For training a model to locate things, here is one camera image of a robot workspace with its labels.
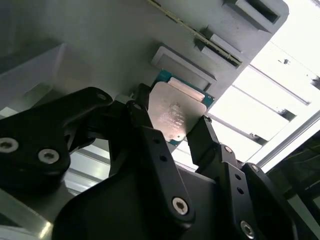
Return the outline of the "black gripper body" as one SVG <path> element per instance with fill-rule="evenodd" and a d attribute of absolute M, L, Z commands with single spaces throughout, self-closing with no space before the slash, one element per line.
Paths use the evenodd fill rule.
<path fill-rule="evenodd" d="M 54 222 L 54 240 L 233 240 L 235 231 L 215 181 L 179 173 L 195 209 L 187 230 L 171 225 L 137 169 L 98 183 L 70 200 Z"/>

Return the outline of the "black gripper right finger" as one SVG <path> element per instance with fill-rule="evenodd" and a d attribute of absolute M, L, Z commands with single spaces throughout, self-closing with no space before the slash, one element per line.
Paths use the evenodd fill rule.
<path fill-rule="evenodd" d="M 202 116 L 187 134 L 196 172 L 216 183 L 215 229 L 219 240 L 307 240 L 309 228 L 268 176 L 240 164 L 219 143 L 211 119 Z"/>

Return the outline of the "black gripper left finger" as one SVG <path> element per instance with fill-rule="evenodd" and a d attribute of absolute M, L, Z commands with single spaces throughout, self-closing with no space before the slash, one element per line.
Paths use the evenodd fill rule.
<path fill-rule="evenodd" d="M 115 172 L 68 202 L 56 226 L 106 220 L 111 207 L 117 214 L 150 213 L 180 229 L 195 220 L 163 134 L 135 101 L 115 103 L 104 91 L 87 87 L 2 119 L 0 136 L 5 139 L 0 185 L 30 196 L 53 193 L 61 186 L 71 153 L 95 139 L 110 143 Z"/>

